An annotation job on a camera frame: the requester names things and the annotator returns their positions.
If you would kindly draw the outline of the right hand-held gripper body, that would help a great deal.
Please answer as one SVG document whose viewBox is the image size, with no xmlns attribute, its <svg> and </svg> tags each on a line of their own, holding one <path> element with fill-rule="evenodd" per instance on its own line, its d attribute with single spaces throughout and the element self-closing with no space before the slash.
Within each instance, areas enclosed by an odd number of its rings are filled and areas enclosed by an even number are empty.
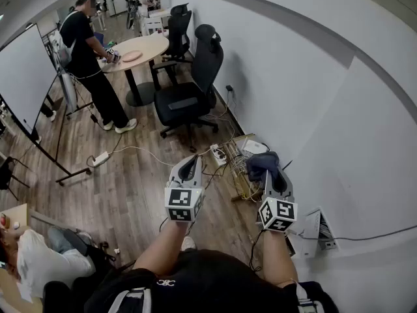
<svg viewBox="0 0 417 313">
<path fill-rule="evenodd" d="M 285 233 L 297 221 L 298 204 L 268 196 L 258 213 L 264 230 Z"/>
</svg>

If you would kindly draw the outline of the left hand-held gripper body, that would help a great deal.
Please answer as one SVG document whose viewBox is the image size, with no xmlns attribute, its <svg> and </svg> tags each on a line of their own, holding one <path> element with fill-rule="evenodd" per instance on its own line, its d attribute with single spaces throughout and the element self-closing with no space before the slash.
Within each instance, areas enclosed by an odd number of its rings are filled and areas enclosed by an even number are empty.
<svg viewBox="0 0 417 313">
<path fill-rule="evenodd" d="M 165 187 L 165 210 L 169 220 L 175 222 L 195 222 L 203 206 L 205 189 L 171 181 Z"/>
</svg>

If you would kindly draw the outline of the dark blue cloth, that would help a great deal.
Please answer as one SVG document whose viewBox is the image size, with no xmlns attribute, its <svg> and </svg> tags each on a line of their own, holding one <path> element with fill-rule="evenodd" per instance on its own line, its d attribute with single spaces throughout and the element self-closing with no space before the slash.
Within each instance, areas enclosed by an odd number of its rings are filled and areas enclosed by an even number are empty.
<svg viewBox="0 0 417 313">
<path fill-rule="evenodd" d="M 266 181 L 266 172 L 269 171 L 272 178 L 278 177 L 279 157 L 275 151 L 254 154 L 246 160 L 248 180 Z"/>
</svg>

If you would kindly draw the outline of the person's left forearm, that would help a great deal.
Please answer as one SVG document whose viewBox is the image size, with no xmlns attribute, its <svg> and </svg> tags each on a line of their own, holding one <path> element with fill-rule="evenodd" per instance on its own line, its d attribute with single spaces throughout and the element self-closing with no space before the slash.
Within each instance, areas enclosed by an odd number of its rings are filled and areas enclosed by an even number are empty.
<svg viewBox="0 0 417 313">
<path fill-rule="evenodd" d="M 167 275 L 177 261 L 188 223 L 168 221 L 152 244 L 136 260 L 133 269 L 146 269 L 158 276 Z"/>
</svg>

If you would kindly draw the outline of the person's right forearm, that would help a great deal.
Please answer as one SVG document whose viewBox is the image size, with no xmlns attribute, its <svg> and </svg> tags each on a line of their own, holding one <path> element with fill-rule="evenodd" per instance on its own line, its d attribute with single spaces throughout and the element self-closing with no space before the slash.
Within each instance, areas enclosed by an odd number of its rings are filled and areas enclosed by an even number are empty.
<svg viewBox="0 0 417 313">
<path fill-rule="evenodd" d="M 265 231 L 263 235 L 263 274 L 267 282 L 279 288 L 298 282 L 283 233 Z"/>
</svg>

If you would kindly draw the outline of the white router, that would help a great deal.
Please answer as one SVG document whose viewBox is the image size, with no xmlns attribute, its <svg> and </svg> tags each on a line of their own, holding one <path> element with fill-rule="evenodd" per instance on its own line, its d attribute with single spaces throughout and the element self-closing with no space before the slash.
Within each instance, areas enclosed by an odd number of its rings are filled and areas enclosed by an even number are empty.
<svg viewBox="0 0 417 313">
<path fill-rule="evenodd" d="M 252 155 L 256 155 L 268 152 L 268 147 L 263 143 L 247 139 L 243 144 L 242 150 Z"/>
</svg>

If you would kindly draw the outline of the white power strip with plugs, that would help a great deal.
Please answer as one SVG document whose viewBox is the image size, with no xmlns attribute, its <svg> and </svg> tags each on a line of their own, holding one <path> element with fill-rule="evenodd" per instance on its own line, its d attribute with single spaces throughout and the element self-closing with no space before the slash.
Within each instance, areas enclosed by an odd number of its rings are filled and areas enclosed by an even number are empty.
<svg viewBox="0 0 417 313">
<path fill-rule="evenodd" d="M 211 145 L 210 152 L 218 167 L 222 167 L 227 164 L 227 155 L 222 149 L 220 149 L 218 144 Z"/>
</svg>

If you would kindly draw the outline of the white cardboard box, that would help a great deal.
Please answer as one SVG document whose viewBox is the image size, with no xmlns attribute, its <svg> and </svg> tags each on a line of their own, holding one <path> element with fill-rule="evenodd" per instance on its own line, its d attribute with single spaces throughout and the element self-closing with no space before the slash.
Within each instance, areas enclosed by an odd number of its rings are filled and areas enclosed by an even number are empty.
<svg viewBox="0 0 417 313">
<path fill-rule="evenodd" d="M 321 207 L 304 215 L 302 225 L 296 229 L 293 244 L 295 258 L 298 259 L 324 258 L 339 253 L 339 245 Z"/>
</svg>

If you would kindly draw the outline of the black office chair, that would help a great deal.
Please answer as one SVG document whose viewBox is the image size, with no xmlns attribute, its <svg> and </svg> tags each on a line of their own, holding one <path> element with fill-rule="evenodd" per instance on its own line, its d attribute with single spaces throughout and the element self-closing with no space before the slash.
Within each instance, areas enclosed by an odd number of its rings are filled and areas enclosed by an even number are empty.
<svg viewBox="0 0 417 313">
<path fill-rule="evenodd" d="M 192 125 L 212 127 L 218 132 L 216 123 L 202 119 L 216 106 L 214 81 L 223 63 L 221 37 L 209 24 L 201 24 L 195 30 L 197 46 L 192 61 L 192 82 L 175 83 L 171 87 L 154 93 L 154 107 L 165 129 L 162 138 L 178 127 L 187 128 L 188 140 L 192 143 Z"/>
<path fill-rule="evenodd" d="M 171 9 L 171 17 L 168 20 L 169 47 L 162 54 L 162 61 L 188 62 L 185 53 L 190 48 L 190 39 L 187 35 L 188 26 L 192 17 L 192 11 L 188 10 L 188 4 L 177 5 Z"/>
</svg>

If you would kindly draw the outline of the small white power strip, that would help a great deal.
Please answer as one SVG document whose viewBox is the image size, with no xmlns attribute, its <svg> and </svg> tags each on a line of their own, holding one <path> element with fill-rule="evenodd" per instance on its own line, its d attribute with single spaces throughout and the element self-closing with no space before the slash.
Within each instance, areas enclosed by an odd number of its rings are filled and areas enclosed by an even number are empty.
<svg viewBox="0 0 417 313">
<path fill-rule="evenodd" d="M 93 157 L 93 167 L 96 168 L 103 163 L 105 163 L 109 159 L 109 153 L 104 151 L 101 155 Z"/>
</svg>

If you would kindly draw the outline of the person's black shirt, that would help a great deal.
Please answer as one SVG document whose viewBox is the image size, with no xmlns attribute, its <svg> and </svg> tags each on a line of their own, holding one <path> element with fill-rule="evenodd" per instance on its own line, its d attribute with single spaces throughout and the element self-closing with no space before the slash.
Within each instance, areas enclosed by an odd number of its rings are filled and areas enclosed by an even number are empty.
<svg viewBox="0 0 417 313">
<path fill-rule="evenodd" d="M 101 285 L 84 313 L 339 313 L 317 282 L 279 288 L 215 250 L 179 254 L 167 276 L 133 269 Z"/>
</svg>

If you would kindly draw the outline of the pink plate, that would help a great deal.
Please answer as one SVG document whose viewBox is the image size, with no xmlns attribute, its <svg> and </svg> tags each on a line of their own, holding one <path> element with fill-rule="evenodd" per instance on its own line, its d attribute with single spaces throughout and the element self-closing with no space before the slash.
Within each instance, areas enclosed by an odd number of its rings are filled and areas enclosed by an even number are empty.
<svg viewBox="0 0 417 313">
<path fill-rule="evenodd" d="M 139 50 L 132 50 L 122 55 L 121 61 L 124 63 L 129 63 L 131 61 L 135 61 L 136 59 L 139 59 L 142 55 L 143 55 L 143 52 Z"/>
</svg>

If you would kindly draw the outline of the round wooden table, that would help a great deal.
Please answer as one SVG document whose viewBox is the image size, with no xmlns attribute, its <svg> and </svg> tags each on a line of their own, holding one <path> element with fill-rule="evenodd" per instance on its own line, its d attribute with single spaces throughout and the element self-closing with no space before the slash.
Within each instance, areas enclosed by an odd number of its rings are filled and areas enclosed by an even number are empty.
<svg viewBox="0 0 417 313">
<path fill-rule="evenodd" d="M 131 107 L 140 107 L 154 102 L 154 93 L 160 89 L 158 81 L 158 73 L 153 69 L 154 60 L 161 56 L 169 46 L 169 41 L 163 35 L 149 35 L 144 37 L 135 37 L 121 42 L 113 47 L 118 51 L 120 56 L 127 53 L 139 51 L 141 55 L 130 62 L 123 62 L 122 59 L 118 63 L 107 64 L 99 60 L 99 65 L 105 73 L 116 73 L 123 71 L 130 91 L 126 95 L 126 103 Z M 151 72 L 152 81 L 136 83 L 132 72 L 133 68 L 141 65 L 148 65 Z"/>
</svg>

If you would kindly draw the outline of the black folding chair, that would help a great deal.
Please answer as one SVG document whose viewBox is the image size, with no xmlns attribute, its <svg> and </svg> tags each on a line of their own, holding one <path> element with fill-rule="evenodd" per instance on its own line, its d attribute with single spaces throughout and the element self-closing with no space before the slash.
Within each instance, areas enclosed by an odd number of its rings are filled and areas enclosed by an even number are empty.
<svg viewBox="0 0 417 313">
<path fill-rule="evenodd" d="M 29 185 L 19 180 L 14 175 L 14 168 L 16 167 L 16 164 L 20 164 L 26 169 L 29 169 L 23 162 L 11 156 L 7 157 L 6 159 L 2 159 L 0 161 L 0 190 L 9 191 L 14 196 L 16 201 L 19 201 L 17 195 L 15 195 L 15 193 L 13 193 L 12 189 L 10 188 L 11 180 L 13 179 L 17 181 L 18 183 L 20 183 L 21 185 L 26 186 L 27 188 L 29 188 Z"/>
</svg>

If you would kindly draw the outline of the rolling whiteboard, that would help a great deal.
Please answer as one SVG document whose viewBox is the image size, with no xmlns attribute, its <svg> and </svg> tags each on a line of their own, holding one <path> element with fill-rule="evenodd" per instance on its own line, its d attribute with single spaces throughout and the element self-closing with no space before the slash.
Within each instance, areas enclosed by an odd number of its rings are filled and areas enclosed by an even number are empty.
<svg viewBox="0 0 417 313">
<path fill-rule="evenodd" d="M 40 108 L 59 73 L 50 59 L 37 25 L 26 29 L 0 50 L 0 97 L 12 119 L 31 142 L 66 175 L 56 183 L 83 173 L 89 167 L 70 172 L 51 156 L 32 136 Z"/>
</svg>

